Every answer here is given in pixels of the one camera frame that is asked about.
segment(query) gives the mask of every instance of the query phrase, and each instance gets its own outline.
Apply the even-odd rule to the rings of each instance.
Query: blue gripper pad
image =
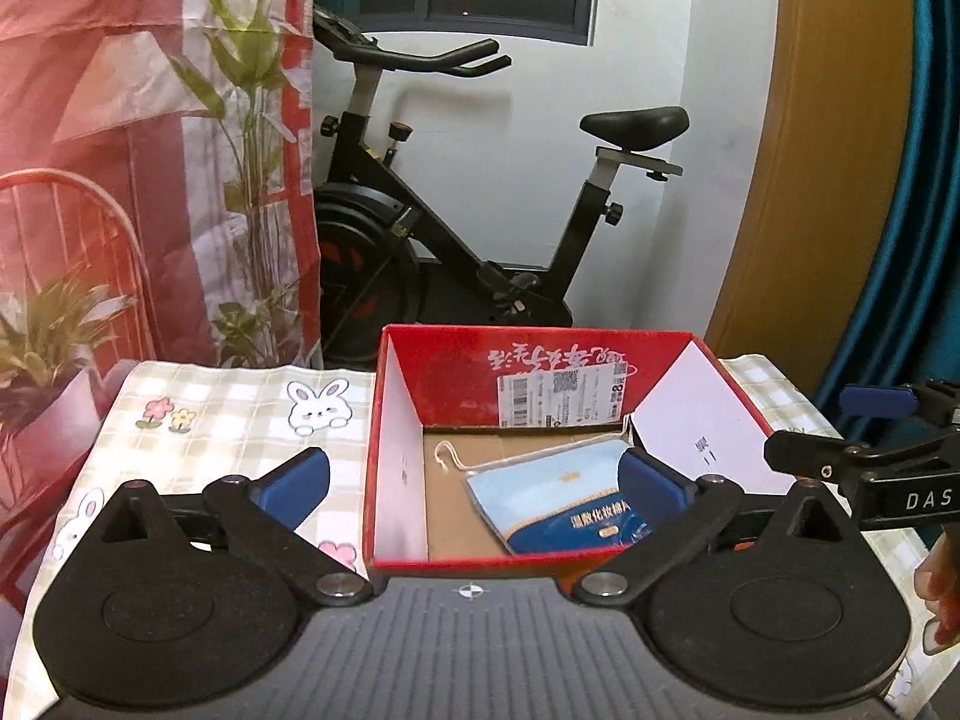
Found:
[[[329,492],[330,460],[316,446],[291,457],[248,489],[253,503],[291,531],[320,506]]]
[[[849,416],[906,419],[917,413],[919,405],[905,386],[848,385],[840,391],[840,408]]]
[[[651,531],[678,517],[697,494],[696,483],[637,447],[623,453],[616,479],[624,500]]]

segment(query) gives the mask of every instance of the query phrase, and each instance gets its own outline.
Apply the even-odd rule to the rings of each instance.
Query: red box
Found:
[[[692,333],[538,327],[391,325],[383,332],[373,394],[363,558],[373,572],[406,575],[550,575],[562,584],[617,548],[536,556],[431,560],[427,552],[424,429],[500,425],[498,378],[530,370],[626,362],[622,415],[632,413],[683,352],[702,355],[762,437],[770,427]],[[621,419],[608,427],[620,429]],[[509,437],[515,431],[500,430]]]

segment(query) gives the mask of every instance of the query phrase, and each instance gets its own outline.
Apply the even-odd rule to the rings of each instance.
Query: barcode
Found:
[[[579,371],[555,370],[553,373],[553,394],[558,392],[576,392],[580,384]]]
[[[530,401],[527,398],[527,380],[515,379],[512,382],[511,394],[514,396],[515,425],[525,425],[530,421]]]

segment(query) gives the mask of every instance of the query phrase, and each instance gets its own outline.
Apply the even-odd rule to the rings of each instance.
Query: white paper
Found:
[[[763,459],[766,434],[695,343],[631,414],[646,450],[689,479],[726,476],[747,493],[781,494],[795,479]]]
[[[565,427],[616,422],[623,407],[625,362],[500,376],[500,427]]]

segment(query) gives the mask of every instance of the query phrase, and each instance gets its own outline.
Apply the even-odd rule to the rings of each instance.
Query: logo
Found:
[[[464,584],[462,587],[458,587],[457,592],[468,601],[474,601],[487,591],[478,584],[471,582],[470,584]]]

